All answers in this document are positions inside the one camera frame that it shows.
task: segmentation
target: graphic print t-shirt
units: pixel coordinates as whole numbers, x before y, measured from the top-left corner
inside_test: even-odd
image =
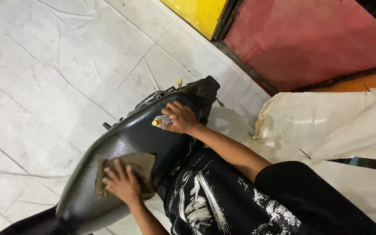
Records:
[[[179,170],[164,209],[175,235],[376,234],[372,220],[305,164],[274,164],[253,184],[210,148]]]

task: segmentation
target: brown rag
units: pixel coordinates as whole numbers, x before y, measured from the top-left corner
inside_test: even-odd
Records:
[[[143,200],[148,200],[156,194],[157,191],[155,191],[152,186],[152,168],[156,156],[150,153],[129,153],[111,160],[107,160],[103,157],[98,158],[94,193],[98,195],[100,199],[112,194],[105,189],[106,184],[102,182],[102,179],[107,176],[104,172],[106,167],[109,167],[113,172],[117,173],[114,159],[120,159],[125,166],[130,165],[132,167],[133,173],[140,183]]]

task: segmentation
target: red wall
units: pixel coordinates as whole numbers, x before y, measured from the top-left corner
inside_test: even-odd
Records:
[[[376,67],[376,20],[355,0],[244,0],[224,42],[279,91]]]

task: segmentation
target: clear plastic bottle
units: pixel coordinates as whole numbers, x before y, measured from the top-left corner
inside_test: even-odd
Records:
[[[152,125],[161,128],[172,123],[172,119],[168,115],[160,115],[154,118]]]

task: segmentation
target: gold bottle cap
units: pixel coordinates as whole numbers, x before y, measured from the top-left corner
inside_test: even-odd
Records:
[[[162,122],[160,121],[160,119],[155,119],[153,122],[152,122],[152,125],[154,126],[159,126]]]

